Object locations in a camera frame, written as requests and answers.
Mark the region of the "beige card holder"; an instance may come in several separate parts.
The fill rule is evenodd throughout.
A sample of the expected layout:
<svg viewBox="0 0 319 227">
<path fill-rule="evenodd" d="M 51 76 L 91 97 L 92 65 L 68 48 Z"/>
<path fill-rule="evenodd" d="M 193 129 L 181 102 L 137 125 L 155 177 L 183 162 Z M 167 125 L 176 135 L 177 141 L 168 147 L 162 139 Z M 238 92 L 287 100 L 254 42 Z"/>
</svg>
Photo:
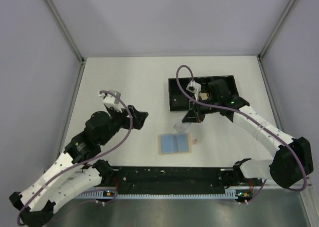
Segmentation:
<svg viewBox="0 0 319 227">
<path fill-rule="evenodd" d="M 189 151 L 189 152 L 186 152 L 186 153 L 191 153 L 191 152 L 192 152 L 192 146 L 197 143 L 197 140 L 196 140 L 196 139 L 192 139 L 192 138 L 191 138 L 191 135 L 190 135 L 189 133 L 185 133 L 185 134 L 188 136 L 188 142 L 189 142 L 189 147 L 190 147 L 190 151 Z M 162 153 L 160 152 L 160 137 L 161 137 L 161 135 L 159 135 L 159 137 L 158 137 L 158 141 L 159 141 L 159 154 L 160 154 L 160 155 L 166 155 L 166 154 L 162 154 Z"/>
</svg>

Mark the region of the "clear silver card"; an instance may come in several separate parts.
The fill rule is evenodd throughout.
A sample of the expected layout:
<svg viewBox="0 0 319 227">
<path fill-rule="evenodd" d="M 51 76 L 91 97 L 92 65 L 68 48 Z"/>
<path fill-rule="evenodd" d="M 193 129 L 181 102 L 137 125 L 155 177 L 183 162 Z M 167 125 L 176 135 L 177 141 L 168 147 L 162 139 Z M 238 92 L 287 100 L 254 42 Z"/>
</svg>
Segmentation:
<svg viewBox="0 0 319 227">
<path fill-rule="evenodd" d="M 188 130 L 190 125 L 191 123 L 183 123 L 181 121 L 178 121 L 174 124 L 173 129 L 175 130 L 176 133 L 182 134 Z"/>
</svg>

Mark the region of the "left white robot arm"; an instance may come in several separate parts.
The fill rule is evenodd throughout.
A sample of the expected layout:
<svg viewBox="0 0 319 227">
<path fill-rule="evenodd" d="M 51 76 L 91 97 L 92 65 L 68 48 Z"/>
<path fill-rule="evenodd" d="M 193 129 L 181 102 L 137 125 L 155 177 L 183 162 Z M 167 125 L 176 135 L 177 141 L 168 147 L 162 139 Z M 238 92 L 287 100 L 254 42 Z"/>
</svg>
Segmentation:
<svg viewBox="0 0 319 227">
<path fill-rule="evenodd" d="M 19 210 L 18 226 L 42 227 L 77 195 L 99 184 L 110 184 L 113 169 L 108 161 L 101 159 L 101 146 L 121 129 L 141 129 L 148 115 L 132 105 L 93 113 L 84 130 L 71 139 L 34 184 L 10 195 L 10 202 Z"/>
</svg>

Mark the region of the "light blue card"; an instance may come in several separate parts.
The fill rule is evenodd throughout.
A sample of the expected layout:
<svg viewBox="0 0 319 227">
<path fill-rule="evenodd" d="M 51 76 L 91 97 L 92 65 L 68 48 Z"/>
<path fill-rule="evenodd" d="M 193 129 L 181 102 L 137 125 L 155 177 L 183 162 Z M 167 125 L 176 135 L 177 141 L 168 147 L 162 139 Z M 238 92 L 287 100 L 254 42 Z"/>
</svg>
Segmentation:
<svg viewBox="0 0 319 227">
<path fill-rule="evenodd" d="M 186 153 L 190 151 L 188 136 L 184 134 L 166 134 L 160 137 L 162 154 Z"/>
</svg>

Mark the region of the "black three-compartment tray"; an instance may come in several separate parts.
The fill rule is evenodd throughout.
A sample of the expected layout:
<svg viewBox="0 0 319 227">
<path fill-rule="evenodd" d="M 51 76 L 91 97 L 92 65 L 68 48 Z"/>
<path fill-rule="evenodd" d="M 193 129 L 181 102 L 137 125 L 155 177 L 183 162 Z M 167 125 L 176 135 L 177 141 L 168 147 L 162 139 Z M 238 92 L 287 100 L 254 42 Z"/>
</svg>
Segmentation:
<svg viewBox="0 0 319 227">
<path fill-rule="evenodd" d="M 212 100 L 213 105 L 219 103 L 218 98 L 226 92 L 219 92 L 217 88 L 210 85 L 211 82 L 225 83 L 230 97 L 239 96 L 235 79 L 233 75 L 230 76 L 206 76 L 195 77 L 194 81 L 201 85 L 201 93 L 208 93 L 209 99 Z M 187 111 L 189 109 L 189 99 L 181 92 L 177 85 L 176 78 L 168 79 L 168 92 L 169 92 L 169 107 L 171 112 Z"/>
</svg>

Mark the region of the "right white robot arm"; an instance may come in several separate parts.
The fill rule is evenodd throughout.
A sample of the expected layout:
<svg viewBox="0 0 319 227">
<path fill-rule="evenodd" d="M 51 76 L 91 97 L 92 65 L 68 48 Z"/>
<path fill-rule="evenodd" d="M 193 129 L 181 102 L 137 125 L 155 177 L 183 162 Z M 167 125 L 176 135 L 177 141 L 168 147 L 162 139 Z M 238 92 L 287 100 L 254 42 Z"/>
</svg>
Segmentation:
<svg viewBox="0 0 319 227">
<path fill-rule="evenodd" d="M 201 123 L 207 114 L 219 113 L 232 123 L 246 130 L 270 153 L 269 160 L 246 158 L 233 167 L 232 174 L 239 185 L 252 178 L 270 179 L 282 188 L 289 189 L 314 170 L 311 145 L 304 137 L 295 138 L 270 124 L 248 101 L 232 94 L 223 79 L 213 80 L 208 85 L 207 98 L 202 99 L 201 85 L 194 79 L 188 83 L 185 95 L 190 100 L 189 110 L 183 123 Z"/>
</svg>

